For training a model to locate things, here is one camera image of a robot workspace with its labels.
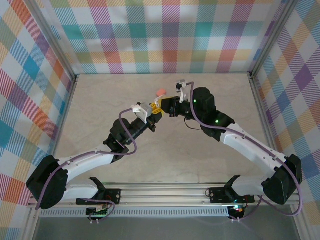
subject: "white bracket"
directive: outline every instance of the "white bracket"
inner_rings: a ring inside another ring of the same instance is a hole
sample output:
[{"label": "white bracket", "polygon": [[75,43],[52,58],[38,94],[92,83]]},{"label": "white bracket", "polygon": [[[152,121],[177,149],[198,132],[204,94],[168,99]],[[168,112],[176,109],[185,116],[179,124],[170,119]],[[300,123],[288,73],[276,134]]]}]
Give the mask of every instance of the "white bracket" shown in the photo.
[{"label": "white bracket", "polygon": [[141,119],[145,124],[147,123],[147,118],[152,114],[152,107],[147,103],[141,103],[140,105],[131,106],[132,111],[135,115]]},{"label": "white bracket", "polygon": [[175,84],[176,92],[181,93],[180,94],[180,101],[179,103],[182,103],[183,101],[187,101],[189,99],[189,90],[186,90],[187,83],[186,80],[180,80],[177,81]]}]

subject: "black cable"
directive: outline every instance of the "black cable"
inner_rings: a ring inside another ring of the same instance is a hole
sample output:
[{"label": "black cable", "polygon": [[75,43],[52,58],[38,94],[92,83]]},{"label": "black cable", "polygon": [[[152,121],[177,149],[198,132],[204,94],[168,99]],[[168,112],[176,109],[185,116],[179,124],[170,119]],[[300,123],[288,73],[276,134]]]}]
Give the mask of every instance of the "black cable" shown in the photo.
[{"label": "black cable", "polygon": [[247,195],[245,195],[245,196],[244,196],[244,198],[245,198],[245,200],[246,200],[245,208],[247,208],[247,207],[248,207],[248,203],[249,203],[248,196],[247,196]]},{"label": "black cable", "polygon": [[205,190],[204,194],[205,194],[208,198],[210,198],[210,196],[207,195],[207,191],[208,191],[208,190],[209,190],[209,188],[208,188],[207,190]]},{"label": "black cable", "polygon": [[187,122],[186,122],[186,120],[187,120],[187,118],[185,117],[185,118],[184,118],[184,123],[185,123],[185,125],[186,125],[186,127],[187,127],[188,129],[202,131],[201,129],[196,129],[196,128],[189,127],[188,124],[187,124]]}]

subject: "metal vent grate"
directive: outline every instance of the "metal vent grate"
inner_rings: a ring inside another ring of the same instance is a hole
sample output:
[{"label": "metal vent grate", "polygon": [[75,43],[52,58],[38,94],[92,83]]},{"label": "metal vent grate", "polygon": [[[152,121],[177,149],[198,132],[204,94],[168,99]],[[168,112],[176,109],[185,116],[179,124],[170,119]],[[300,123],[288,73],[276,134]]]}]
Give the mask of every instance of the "metal vent grate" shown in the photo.
[{"label": "metal vent grate", "polygon": [[[206,206],[206,207],[117,207],[110,217],[222,217],[228,216],[226,206]],[[57,207],[43,210],[41,218],[78,218],[86,216],[86,208],[83,207]]]}]

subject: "beige floor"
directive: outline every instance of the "beige floor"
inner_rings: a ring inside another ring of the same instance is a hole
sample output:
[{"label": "beige floor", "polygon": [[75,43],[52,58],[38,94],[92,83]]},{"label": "beige floor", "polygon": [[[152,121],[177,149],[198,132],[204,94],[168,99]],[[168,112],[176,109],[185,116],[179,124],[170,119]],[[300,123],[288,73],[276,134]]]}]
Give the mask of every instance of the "beige floor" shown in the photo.
[{"label": "beige floor", "polygon": [[[137,102],[153,102],[159,88],[165,88],[168,96],[176,96],[175,82],[181,79],[194,81],[195,87],[207,87],[215,96],[218,110],[266,142],[246,74],[81,75],[55,156],[79,154],[99,145],[108,138],[120,111]],[[124,117],[129,122],[135,119],[133,113]],[[195,122],[188,123],[199,127]],[[261,173],[232,148],[188,129],[183,117],[165,116],[156,132],[147,130],[137,139],[137,145],[135,155],[88,171],[77,180],[97,177],[113,183],[218,183],[237,174]]]}]

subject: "colorful checkered pattern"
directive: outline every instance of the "colorful checkered pattern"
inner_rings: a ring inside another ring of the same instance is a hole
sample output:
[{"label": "colorful checkered pattern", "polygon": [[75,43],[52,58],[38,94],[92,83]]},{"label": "colorful checkered pattern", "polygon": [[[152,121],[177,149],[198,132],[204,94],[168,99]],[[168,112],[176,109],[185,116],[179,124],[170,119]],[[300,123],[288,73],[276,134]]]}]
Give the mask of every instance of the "colorful checkered pattern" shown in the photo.
[{"label": "colorful checkered pattern", "polygon": [[267,44],[267,42],[268,42],[268,40],[270,38],[271,33],[273,32],[274,28],[276,27],[276,22],[279,20],[279,18],[281,16],[281,14],[283,13],[284,8],[285,8],[286,4],[288,3],[288,1],[289,0],[282,0],[281,1],[280,6],[278,7],[278,9],[277,9],[275,15],[273,16],[273,19],[272,19],[267,31],[265,32],[265,34],[263,36],[263,39],[262,39],[262,41],[260,43],[260,46],[259,46],[258,50],[256,51],[256,53],[254,55],[253,61],[252,61],[251,65],[250,65],[250,67],[248,69],[248,72],[252,72],[253,71],[253,69],[254,69],[259,57],[261,56],[261,53],[262,53],[263,49],[265,48],[265,46],[266,46],[266,44]]},{"label": "colorful checkered pattern", "polygon": [[25,182],[52,152],[71,78],[22,0],[0,0],[0,239],[15,240]]},{"label": "colorful checkered pattern", "polygon": [[37,2],[79,74],[247,72],[273,27],[268,30],[269,12],[279,5],[274,0]]},{"label": "colorful checkered pattern", "polygon": [[304,206],[320,234],[320,0],[298,2],[258,85],[279,150],[302,160],[312,193]]}]

